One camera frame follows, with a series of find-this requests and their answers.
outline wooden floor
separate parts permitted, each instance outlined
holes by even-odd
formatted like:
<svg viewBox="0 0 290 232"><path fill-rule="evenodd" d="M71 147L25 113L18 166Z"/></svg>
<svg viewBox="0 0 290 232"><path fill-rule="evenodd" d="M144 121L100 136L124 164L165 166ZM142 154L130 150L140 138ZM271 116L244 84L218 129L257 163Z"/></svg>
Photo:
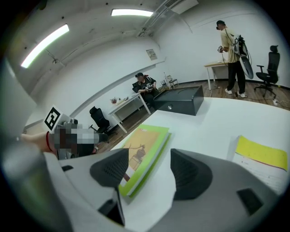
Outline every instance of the wooden floor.
<svg viewBox="0 0 290 232"><path fill-rule="evenodd" d="M218 81L216 82L216 87L212 86L212 90L210 91L208 89L208 82L197 82L197 83L191 83L191 84L180 84L177 88L184 88L184 87L194 87L194 86L203 86L203 94L205 97L221 97L221 98L230 98L230 99L236 99L236 96L234 94L236 87L235 86L232 90L233 94L229 95L225 92L225 88L227 87L227 81ZM280 107L281 104L286 110L290 110L290 91L278 87L273 87L273 92L277 95L276 99L281 104L278 104L278 106L275 106L273 104L273 96L267 91L265 98L263 98L263 93L265 90L257 89L254 91L254 88L259 86L260 84L257 83L251 83L246 82L246 92L245 95L248 96L248 98L238 98L240 101L250 101L250 102L258 102L262 104L267 104L274 107ZM102 153L105 151L111 150L114 146L116 146L120 141L122 141L126 136L128 136L138 125L140 125L142 122L144 122L149 117L147 111L145 108L142 108L140 111L137 111L135 114L130 116L128 119L123 121L123 126L128 131L128 134L125 134L119 126L117 126L114 129L114 132L116 134L112 134L109 136L109 143L100 143L98 145L99 150L98 153Z"/></svg>

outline black headrest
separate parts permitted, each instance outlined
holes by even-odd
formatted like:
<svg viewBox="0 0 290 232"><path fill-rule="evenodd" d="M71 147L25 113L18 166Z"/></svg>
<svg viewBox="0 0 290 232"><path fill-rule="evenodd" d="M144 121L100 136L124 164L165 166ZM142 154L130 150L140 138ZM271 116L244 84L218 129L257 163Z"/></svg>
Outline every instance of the black headrest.
<svg viewBox="0 0 290 232"><path fill-rule="evenodd" d="M278 47L278 45L272 45L271 47L270 47L270 50L272 51L272 52L274 52L274 53L277 53L278 52L278 49L277 49L277 47Z"/></svg>
<svg viewBox="0 0 290 232"><path fill-rule="evenodd" d="M93 114L97 111L96 107L93 107L92 109L90 109L90 114Z"/></svg>

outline black box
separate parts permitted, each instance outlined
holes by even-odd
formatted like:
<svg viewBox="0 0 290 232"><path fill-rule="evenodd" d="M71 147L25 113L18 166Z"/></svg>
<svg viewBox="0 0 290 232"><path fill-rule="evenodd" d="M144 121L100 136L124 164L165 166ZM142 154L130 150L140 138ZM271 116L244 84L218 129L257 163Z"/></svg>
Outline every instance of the black box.
<svg viewBox="0 0 290 232"><path fill-rule="evenodd" d="M203 102L203 87L166 90L154 98L155 108L196 116Z"/></svg>

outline man in khaki shirt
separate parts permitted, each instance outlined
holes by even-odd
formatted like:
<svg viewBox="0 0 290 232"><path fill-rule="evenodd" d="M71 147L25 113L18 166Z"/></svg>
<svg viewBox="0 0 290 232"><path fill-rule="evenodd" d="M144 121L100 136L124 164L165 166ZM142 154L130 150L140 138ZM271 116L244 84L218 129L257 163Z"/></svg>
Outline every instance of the man in khaki shirt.
<svg viewBox="0 0 290 232"><path fill-rule="evenodd" d="M232 94L232 88L235 85L235 79L237 75L237 83L239 85L238 95L245 97L245 73L239 61L240 56L235 54L232 50L233 37L235 33L233 30L226 26L224 21L221 20L217 22L217 29L221 31L222 38L222 49L220 52L228 52L228 86L226 88L226 92L228 94Z"/></svg>

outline white table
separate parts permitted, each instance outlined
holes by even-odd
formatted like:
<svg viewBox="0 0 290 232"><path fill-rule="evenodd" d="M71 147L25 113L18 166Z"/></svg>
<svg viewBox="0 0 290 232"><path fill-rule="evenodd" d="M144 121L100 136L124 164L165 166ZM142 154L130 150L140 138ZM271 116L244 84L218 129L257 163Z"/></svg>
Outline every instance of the white table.
<svg viewBox="0 0 290 232"><path fill-rule="evenodd" d="M118 115L116 114L118 110L120 110L121 108L123 108L125 105L129 104L131 101L135 100L136 98L140 98L140 100L142 101L145 109L147 110L148 114L150 115L151 112L148 109L145 101L143 100L142 96L140 93L135 93L133 94L131 97L128 98L128 100L121 102L120 104L113 106L109 112L109 115L112 115L113 119L118 123L119 127L127 134L128 132L125 130L125 128L121 125L122 124L122 120L118 117Z"/></svg>
<svg viewBox="0 0 290 232"><path fill-rule="evenodd" d="M290 154L290 111L265 104L205 97L196 116L156 111L143 124L169 127L172 136L150 179L134 200L128 203L121 199L126 228L133 231L148 230L171 207L176 190L170 169L171 148L226 159L230 144L243 135ZM114 149L121 148L129 136Z"/></svg>
<svg viewBox="0 0 290 232"><path fill-rule="evenodd" d="M213 81L216 81L216 76L214 74L213 68L214 67L220 67L220 66L227 66L228 62L227 60L224 61L217 61L217 62L211 62L205 65L205 68L207 69L208 72L208 89L211 90L210 86L210 79L213 79Z"/></svg>

